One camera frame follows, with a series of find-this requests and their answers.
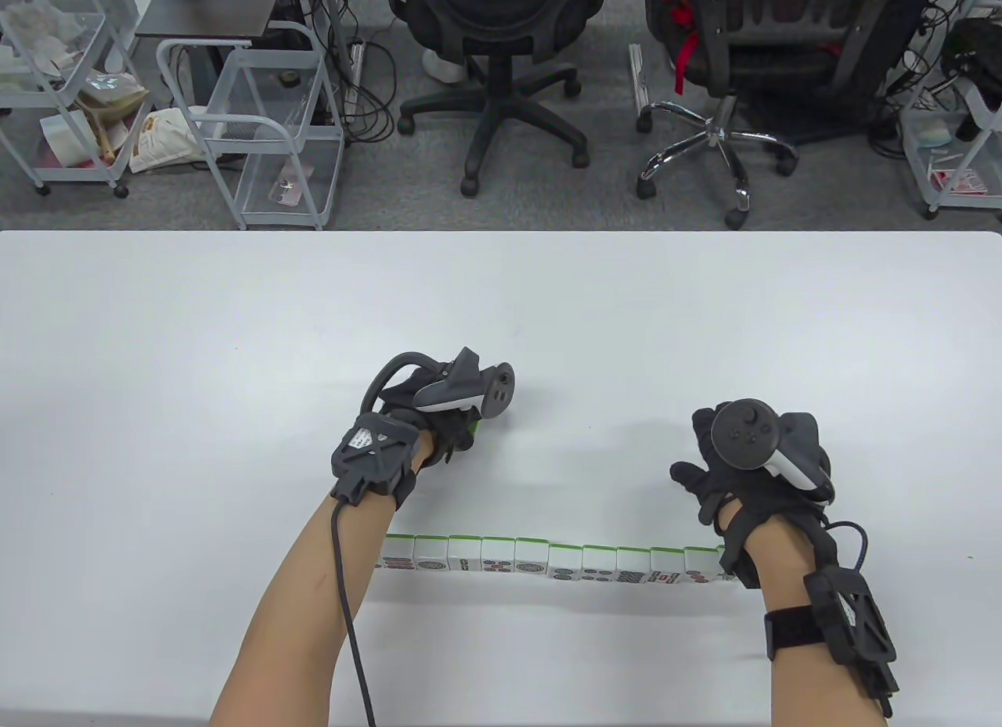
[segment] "chair base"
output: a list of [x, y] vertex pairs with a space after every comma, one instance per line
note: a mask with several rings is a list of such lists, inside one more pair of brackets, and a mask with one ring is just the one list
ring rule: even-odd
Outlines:
[[737, 103], [736, 96], [726, 96], [720, 98], [712, 116], [706, 118], [695, 112], [686, 109], [680, 104], [672, 101], [654, 101], [640, 110], [637, 116], [637, 132], [650, 132], [653, 127], [651, 112], [654, 110], [666, 111], [669, 114], [678, 116], [679, 119], [694, 126], [698, 132], [684, 140], [672, 143], [663, 150], [655, 153], [647, 161], [647, 165], [641, 169], [636, 179], [636, 195], [641, 200], [653, 197], [657, 190], [654, 187], [652, 177], [655, 172], [670, 161], [680, 158], [689, 151], [697, 148], [716, 148], [720, 152], [721, 158], [734, 180], [734, 194], [737, 196], [737, 207], [726, 212], [723, 222], [729, 229], [739, 229], [747, 219], [748, 210], [752, 207], [752, 191], [748, 188], [748, 176], [744, 170], [744, 164], [734, 152], [733, 144], [739, 143], [761, 143], [770, 148], [777, 155], [776, 169], [783, 176], [790, 176], [797, 169], [800, 154], [793, 145], [783, 140], [777, 135], [764, 132], [752, 132], [752, 130], [732, 129], [734, 107]]
[[533, 101], [530, 96], [551, 85], [564, 84], [564, 96], [573, 98], [580, 94], [575, 66], [560, 64], [555, 68], [529, 73], [521, 78], [512, 77], [511, 57], [488, 57], [487, 74], [480, 66], [470, 63], [471, 75], [484, 83], [482, 88], [444, 91], [421, 98], [412, 98], [400, 105], [397, 130], [401, 135], [413, 135], [414, 115], [432, 111], [473, 112], [480, 114], [480, 122], [473, 133], [464, 165], [460, 191], [474, 197], [480, 190], [480, 169], [483, 167], [487, 148], [494, 133], [505, 119], [530, 123], [544, 132], [560, 138], [571, 146], [571, 165], [583, 169], [589, 163], [588, 139], [561, 116]]

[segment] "forearm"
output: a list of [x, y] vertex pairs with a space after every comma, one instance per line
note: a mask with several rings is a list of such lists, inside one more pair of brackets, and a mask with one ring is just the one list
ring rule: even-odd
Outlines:
[[[431, 452], [423, 436], [415, 471]], [[331, 539], [336, 502], [327, 497], [301, 531], [247, 627], [210, 727], [325, 727], [335, 664], [347, 635]], [[369, 588], [393, 498], [368, 494], [338, 521], [352, 615]]]
[[[736, 501], [720, 512], [726, 526]], [[816, 570], [814, 550], [780, 517], [752, 533], [745, 544], [762, 581], [769, 611], [811, 604], [804, 577]], [[773, 727], [885, 727], [880, 706], [855, 674], [832, 659], [827, 644], [781, 649], [773, 662]]]

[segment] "red ribbon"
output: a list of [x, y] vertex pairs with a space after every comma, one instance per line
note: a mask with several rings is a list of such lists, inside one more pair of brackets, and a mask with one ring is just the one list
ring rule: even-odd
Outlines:
[[671, 16], [671, 22], [675, 23], [676, 26], [679, 26], [682, 30], [689, 30], [689, 37], [685, 39], [685, 43], [682, 44], [682, 48], [675, 58], [675, 93], [680, 96], [685, 87], [685, 70], [688, 68], [688, 63], [699, 46], [699, 33], [695, 29], [695, 13], [689, 7], [686, 0], [677, 0], [677, 4], [671, 8], [671, 12], [668, 15]]

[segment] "black cable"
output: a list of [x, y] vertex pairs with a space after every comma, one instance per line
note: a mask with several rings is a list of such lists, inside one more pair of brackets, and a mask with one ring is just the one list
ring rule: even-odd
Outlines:
[[915, 65], [909, 66], [906, 72], [876, 99], [875, 119], [867, 128], [867, 143], [875, 153], [885, 158], [894, 160], [905, 158], [904, 148], [901, 144], [901, 123], [898, 120], [898, 114], [903, 108], [903, 104], [896, 97], [906, 93], [906, 91], [914, 90], [935, 69], [935, 61], [930, 61], [926, 54], [932, 46], [936, 31], [941, 26], [946, 26], [946, 30], [949, 32], [964, 4], [964, 0], [953, 0], [953, 3], [947, 8], [945, 7], [946, 1], [931, 0], [926, 5], [923, 12], [932, 12], [933, 16], [924, 15], [918, 30], [918, 34], [924, 36], [925, 41], [920, 48], [909, 48], [909, 51], [915, 55]]
[[867, 537], [866, 530], [854, 521], [836, 521], [834, 524], [827, 524], [825, 531], [831, 532], [833, 529], [840, 529], [842, 527], [849, 527], [860, 533], [860, 557], [857, 558], [856, 565], [853, 566], [853, 570], [859, 573], [863, 568], [864, 561], [867, 559], [867, 549], [870, 548], [870, 539]]
[[420, 351], [405, 351], [402, 354], [397, 354], [383, 366], [383, 369], [380, 370], [379, 374], [369, 385], [366, 395], [362, 397], [362, 406], [359, 407], [359, 414], [372, 412], [373, 407], [376, 406], [376, 399], [379, 397], [380, 392], [387, 387], [397, 373], [404, 368], [411, 367], [424, 368], [436, 374], [443, 369], [442, 362], [436, 361], [428, 354], [423, 354]]
[[[390, 60], [391, 73], [393, 76], [393, 89], [391, 90], [390, 98], [384, 100], [383, 98], [377, 96], [372, 90], [366, 88], [362, 83], [356, 85], [352, 82], [351, 77], [346, 75], [344, 69], [342, 69], [341, 62], [339, 61], [336, 47], [334, 46], [334, 20], [332, 19], [331, 12], [327, 7], [327, 1], [316, 0], [316, 5], [312, 5], [312, 10], [322, 11], [327, 16], [330, 25], [332, 25], [332, 29], [329, 31], [326, 41], [324, 40], [324, 37], [318, 36], [321, 47], [324, 49], [325, 54], [335, 66], [342, 87], [354, 88], [357, 91], [357, 101], [355, 103], [355, 109], [353, 110], [354, 113], [348, 114], [344, 113], [344, 111], [342, 112], [342, 123], [345, 128], [345, 134], [348, 141], [351, 141], [351, 143], [380, 143], [380, 141], [387, 140], [393, 135], [394, 129], [396, 128], [396, 119], [394, 118], [393, 111], [390, 108], [390, 105], [397, 97], [398, 87], [397, 62], [394, 59], [393, 54], [385, 46], [377, 44], [375, 41], [365, 41], [368, 46], [376, 48], [379, 51], [383, 51], [383, 53], [387, 55], [387, 59]], [[348, 41], [349, 47], [362, 43], [362, 39], [358, 36], [358, 16], [356, 16], [355, 12], [351, 9], [349, 0], [342, 0], [341, 9], [339, 10], [339, 16], [344, 16], [345, 14], [351, 15], [356, 24], [355, 35], [351, 41]]]
[[366, 721], [369, 727], [376, 727], [376, 715], [373, 713], [373, 702], [369, 696], [369, 685], [366, 683], [366, 671], [362, 668], [362, 655], [359, 653], [359, 641], [355, 637], [355, 622], [352, 620], [352, 608], [348, 601], [348, 589], [345, 587], [345, 567], [341, 555], [341, 540], [338, 537], [338, 517], [346, 503], [338, 501], [331, 514], [331, 541], [334, 543], [334, 568], [338, 579], [338, 595], [341, 598], [341, 612], [345, 615], [345, 627], [348, 628], [348, 642], [352, 645], [352, 659], [355, 660], [355, 673], [359, 676], [359, 687], [362, 689], [362, 703], [366, 707]]

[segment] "cable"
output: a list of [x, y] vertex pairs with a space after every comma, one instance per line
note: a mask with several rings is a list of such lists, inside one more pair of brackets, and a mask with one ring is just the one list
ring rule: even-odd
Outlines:
[[345, 566], [341, 555], [341, 540], [338, 537], [338, 517], [347, 504], [338, 501], [331, 514], [331, 541], [334, 543], [334, 568], [338, 578], [338, 595], [341, 598], [341, 612], [345, 615], [345, 627], [348, 628], [348, 642], [352, 645], [352, 659], [355, 660], [355, 673], [359, 676], [359, 687], [362, 689], [362, 703], [366, 707], [366, 721], [369, 727], [376, 727], [376, 715], [373, 713], [373, 702], [369, 696], [369, 684], [366, 683], [366, 671], [362, 668], [362, 655], [359, 653], [359, 641], [355, 637], [355, 622], [352, 620], [352, 607], [348, 601], [348, 589], [345, 587]]
[[[904, 104], [898, 100], [898, 96], [914, 90], [935, 69], [935, 58], [927, 56], [933, 40], [942, 27], [949, 33], [964, 2], [965, 0], [952, 0], [952, 4], [946, 7], [949, 0], [931, 0], [926, 5], [922, 23], [917, 30], [917, 35], [925, 40], [919, 48], [910, 48], [916, 58], [915, 64], [909, 66], [906, 72], [876, 99], [875, 119], [867, 129], [867, 143], [878, 155], [895, 160], [905, 158], [901, 147], [901, 123], [898, 120], [899, 111], [904, 108]], [[917, 98], [916, 106], [920, 109], [935, 109], [936, 105], [943, 109], [947, 108], [938, 98], [938, 94], [950, 88], [949, 84], [941, 83], [926, 89], [928, 98]], [[956, 91], [952, 90], [952, 93], [956, 98]]]
[[[363, 40], [359, 36], [359, 19], [355, 11], [352, 10], [352, 6], [349, 0], [341, 0], [341, 5], [338, 8], [338, 18], [343, 18], [344, 15], [351, 16], [352, 21], [355, 23], [355, 30], [350, 41], [347, 41], [348, 49], [351, 51], [351, 47], [355, 44], [366, 44], [368, 47], [376, 48], [376, 50], [386, 54], [387, 59], [390, 61], [390, 69], [393, 77], [393, 88], [390, 91], [390, 97], [380, 98], [371, 89], [364, 86], [362, 83], [355, 84], [351, 77], [346, 75], [344, 69], [342, 69], [342, 63], [339, 61], [341, 58], [338, 55], [337, 47], [334, 45], [334, 19], [331, 15], [331, 11], [328, 8], [327, 0], [308, 0], [310, 2], [310, 12], [304, 14], [304, 21], [308, 16], [312, 16], [317, 13], [323, 13], [326, 15], [331, 29], [326, 37], [318, 36], [321, 47], [324, 49], [325, 54], [331, 60], [332, 64], [338, 73], [338, 78], [340, 80], [342, 88], [353, 88], [357, 91], [357, 100], [355, 101], [355, 108], [353, 112], [347, 113], [342, 110], [341, 119], [343, 126], [345, 128], [345, 134], [350, 141], [350, 143], [380, 143], [389, 139], [396, 128], [396, 119], [393, 116], [393, 111], [390, 105], [397, 98], [397, 87], [398, 87], [398, 73], [397, 73], [397, 62], [390, 52], [389, 48], [381, 44], [377, 44], [376, 41], [370, 39], [369, 41]], [[373, 38], [383, 32], [383, 30], [390, 30], [393, 27], [396, 18], [384, 29], [377, 30], [373, 33]]]
[[854, 521], [836, 521], [834, 524], [826, 524], [825, 531], [831, 532], [833, 529], [840, 529], [842, 527], [849, 527], [850, 529], [855, 529], [860, 533], [860, 557], [856, 559], [856, 565], [853, 566], [853, 570], [857, 573], [863, 568], [863, 563], [867, 559], [867, 549], [870, 548], [870, 538], [867, 537], [866, 530]]

